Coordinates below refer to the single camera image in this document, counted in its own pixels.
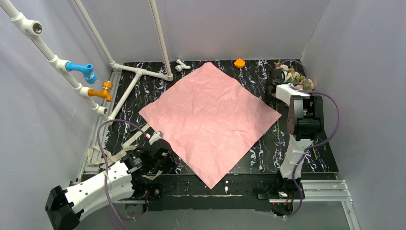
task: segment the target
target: pvc pipe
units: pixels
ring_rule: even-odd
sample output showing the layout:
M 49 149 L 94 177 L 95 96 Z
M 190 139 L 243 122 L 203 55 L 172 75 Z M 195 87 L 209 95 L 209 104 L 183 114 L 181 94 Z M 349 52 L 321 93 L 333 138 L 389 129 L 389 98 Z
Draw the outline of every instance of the pvc pipe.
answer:
M 151 6 L 152 16 L 154 17 L 155 27 L 157 28 L 159 43 L 161 45 L 162 55 L 164 56 L 165 68 L 168 73 L 168 78 L 170 79 L 170 81 L 172 81 L 173 75 L 172 75 L 172 71 L 170 70 L 169 58 L 168 58 L 168 53 L 166 51 L 164 34 L 162 33 L 162 28 L 161 28 L 161 22 L 159 21 L 157 4 L 155 3 L 155 0 L 149 0 L 149 5 Z
M 141 69 L 141 68 L 134 68 L 134 67 L 130 67 L 130 66 L 123 66 L 123 65 L 119 65 L 119 64 L 114 64 L 112 66 L 114 69 L 122 69 L 122 70 L 127 70 L 127 71 L 131 71 L 134 73 L 137 73 L 139 71 L 142 71 L 142 74 L 151 76 L 151 77 L 156 77 L 156 78 L 161 78 L 167 81 L 171 81 L 167 75 L 165 74 L 161 74 L 161 73 L 155 73 L 155 72 L 151 72 L 145 69 Z
M 99 32 L 97 31 L 96 27 L 93 24 L 93 21 L 90 19 L 88 12 L 86 11 L 85 7 L 82 4 L 81 0 L 75 0 L 76 5 L 79 7 L 80 12 L 82 13 L 83 17 L 85 18 L 86 22 L 88 23 L 91 31 L 93 32 L 94 36 L 96 37 L 97 41 L 99 42 L 100 46 L 102 47 L 104 53 L 106 54 L 107 58 L 109 59 L 110 63 L 113 63 L 113 57 L 110 52 L 107 50 L 106 44 L 103 42 L 102 38 L 100 37 Z
M 41 51 L 41 53 L 46 57 L 46 59 L 48 59 L 48 61 L 55 58 L 55 54 L 45 44 L 45 42 L 42 40 L 42 38 L 35 37 L 35 38 L 31 39 L 31 41 L 34 42 L 34 44 Z
M 75 77 L 71 73 L 66 72 L 62 74 L 62 76 L 65 77 L 65 79 L 72 85 L 74 89 L 77 89 L 81 86 L 81 84 L 75 79 Z
M 80 95 L 80 90 L 83 86 L 70 74 L 67 70 L 58 66 L 58 63 L 63 63 L 63 67 L 65 67 L 66 60 L 60 60 L 57 55 L 55 55 L 51 49 L 45 44 L 42 38 L 39 37 L 42 34 L 42 26 L 39 29 L 40 32 L 34 34 L 30 31 L 27 31 L 26 26 L 31 26 L 34 24 L 41 25 L 38 21 L 28 20 L 22 13 L 18 12 L 18 10 L 14 7 L 14 5 L 10 2 L 10 0 L 0 0 L 0 6 L 6 11 L 6 13 L 11 17 L 11 21 L 13 24 L 28 38 L 30 39 L 37 48 L 43 53 L 43 55 L 48 59 L 48 63 L 65 79 L 72 85 L 73 89 Z M 99 114 L 104 120 L 107 120 L 107 116 L 104 114 L 105 108 L 101 108 L 92 98 L 88 95 L 83 96 L 84 100 L 90 105 L 92 110 L 95 110 L 97 114 Z
M 15 18 L 20 13 L 9 0 L 0 0 L 0 6 L 6 11 L 10 18 Z
M 115 119 L 115 116 L 117 116 L 117 113 L 121 110 L 121 107 L 123 106 L 123 104 L 125 103 L 125 101 L 127 100 L 128 96 L 130 95 L 131 91 L 133 90 L 133 88 L 135 87 L 135 84 L 137 84 L 137 81 L 139 80 L 139 78 L 141 77 L 141 75 L 143 74 L 144 70 L 138 71 L 133 80 L 131 81 L 130 85 L 128 86 L 128 88 L 125 90 L 123 96 L 120 98 L 119 102 L 117 103 L 117 105 L 115 106 L 115 108 L 113 109 L 112 113 L 110 114 L 109 118 L 111 120 Z

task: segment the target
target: gray wall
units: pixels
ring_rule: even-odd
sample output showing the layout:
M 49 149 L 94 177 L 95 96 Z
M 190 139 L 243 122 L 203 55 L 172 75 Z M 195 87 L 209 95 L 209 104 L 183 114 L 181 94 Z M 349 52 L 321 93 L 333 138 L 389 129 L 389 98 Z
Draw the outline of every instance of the gray wall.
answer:
M 406 2 L 332 0 L 302 58 L 341 106 L 331 141 L 363 229 L 404 229 Z M 336 111 L 325 103 L 327 132 Z
M 95 66 L 100 89 L 108 61 L 71 2 L 14 2 L 28 19 L 42 22 L 43 39 L 55 54 Z M 0 229 L 50 230 L 44 210 L 49 191 L 76 179 L 95 114 L 2 9 L 0 31 Z
M 171 60 L 300 58 L 329 0 L 157 0 Z M 117 63 L 162 61 L 148 0 L 84 0 Z

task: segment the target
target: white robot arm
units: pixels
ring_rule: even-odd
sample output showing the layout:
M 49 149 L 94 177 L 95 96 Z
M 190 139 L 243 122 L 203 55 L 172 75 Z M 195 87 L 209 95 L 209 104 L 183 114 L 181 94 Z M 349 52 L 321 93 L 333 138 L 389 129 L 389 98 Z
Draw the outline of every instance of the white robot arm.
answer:
M 113 202 L 144 194 L 147 190 L 152 190 L 151 194 L 157 199 L 161 197 L 162 185 L 146 184 L 142 178 L 152 167 L 161 168 L 173 163 L 174 153 L 161 137 L 161 132 L 154 133 L 149 139 L 149 146 L 127 152 L 109 167 L 107 188 Z M 61 186 L 53 188 L 45 206 L 53 228 L 72 230 L 90 213 L 108 205 L 104 181 L 105 171 L 65 189 Z M 154 191 L 157 188 L 160 191 L 156 195 Z
M 299 193 L 304 197 L 295 182 L 301 187 L 300 177 L 305 150 L 324 130 L 321 96 L 297 91 L 284 82 L 285 75 L 282 69 L 271 70 L 264 100 L 269 103 L 276 98 L 289 106 L 287 118 L 289 145 L 273 184 L 258 192 L 259 199 L 281 198 L 292 194 L 299 197 Z

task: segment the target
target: table surface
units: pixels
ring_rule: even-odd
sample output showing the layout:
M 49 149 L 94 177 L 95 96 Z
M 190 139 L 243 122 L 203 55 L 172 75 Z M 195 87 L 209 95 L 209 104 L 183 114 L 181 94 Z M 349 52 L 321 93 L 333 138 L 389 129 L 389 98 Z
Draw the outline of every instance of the table surface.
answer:
M 165 90 L 174 85 L 182 77 L 199 68 L 205 62 L 207 61 L 186 61 L 185 64 L 190 65 L 192 68 L 190 70 L 183 70 L 180 73 L 173 72 L 174 80 L 172 82 L 142 76 L 116 116 L 116 119 L 129 120 L 139 125 L 146 124 L 146 121 L 138 112 L 147 104 L 158 99 Z M 262 98 L 265 92 L 268 71 L 274 68 L 274 62 L 277 62 L 277 60 L 249 60 L 246 61 L 246 66 L 242 69 L 234 67 L 232 60 L 211 62 L 228 76 L 238 80 L 253 95 Z M 162 62 L 125 63 L 125 65 L 166 74 Z M 171 62 L 170 65 L 171 69 L 174 69 L 177 63 Z M 297 71 L 303 73 L 303 69 L 295 63 L 291 63 L 288 66 L 294 67 Z M 133 72 L 122 71 L 119 84 L 114 86 L 117 87 L 115 103 L 120 100 L 134 76 Z M 288 107 L 282 102 L 271 103 L 269 106 L 281 113 L 282 117 L 254 144 L 249 152 L 229 171 L 229 174 L 275 174 L 283 162 L 289 143 L 289 133 L 286 127 Z M 133 133 L 129 133 L 129 130 L 130 128 L 123 123 L 113 123 L 106 136 L 106 149 L 112 154 L 118 153 L 121 150 L 121 145 L 133 135 Z M 150 128 L 148 133 L 152 134 L 152 132 L 153 130 Z M 316 143 L 320 143 L 325 139 L 326 134 L 323 132 L 317 138 Z M 143 146 L 145 140 L 140 138 L 133 144 Z M 338 168 L 330 145 L 326 144 L 323 147 L 309 151 L 306 155 L 302 172 L 337 173 Z M 164 173 L 195 175 L 183 161 L 180 165 Z

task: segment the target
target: pink cloth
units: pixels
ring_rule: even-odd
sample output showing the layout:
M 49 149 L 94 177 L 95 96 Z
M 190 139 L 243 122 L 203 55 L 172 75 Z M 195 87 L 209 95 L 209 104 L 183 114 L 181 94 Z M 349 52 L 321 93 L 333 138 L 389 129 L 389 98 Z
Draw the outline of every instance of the pink cloth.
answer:
M 210 189 L 281 116 L 210 62 L 139 113 Z

